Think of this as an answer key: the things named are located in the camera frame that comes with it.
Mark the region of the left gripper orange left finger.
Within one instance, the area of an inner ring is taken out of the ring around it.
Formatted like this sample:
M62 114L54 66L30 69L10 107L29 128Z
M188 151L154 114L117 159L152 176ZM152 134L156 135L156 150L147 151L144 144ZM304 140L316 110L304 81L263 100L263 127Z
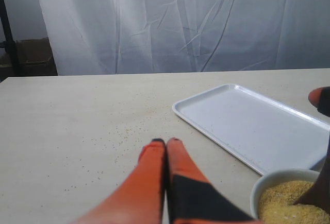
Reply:
M166 175L166 146L153 139L143 147L125 181L75 223L161 223Z

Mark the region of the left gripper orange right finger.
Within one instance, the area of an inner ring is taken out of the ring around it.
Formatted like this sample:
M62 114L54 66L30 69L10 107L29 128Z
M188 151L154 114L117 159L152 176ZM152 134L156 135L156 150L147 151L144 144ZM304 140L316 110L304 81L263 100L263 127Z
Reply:
M183 142L167 142L170 223L260 223L221 195L196 166Z

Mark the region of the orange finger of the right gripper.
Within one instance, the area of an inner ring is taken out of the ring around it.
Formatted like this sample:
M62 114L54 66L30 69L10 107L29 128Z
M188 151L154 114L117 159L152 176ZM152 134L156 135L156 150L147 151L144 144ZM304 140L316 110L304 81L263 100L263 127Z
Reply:
M308 95L308 100L319 113L330 116L330 87L312 90Z

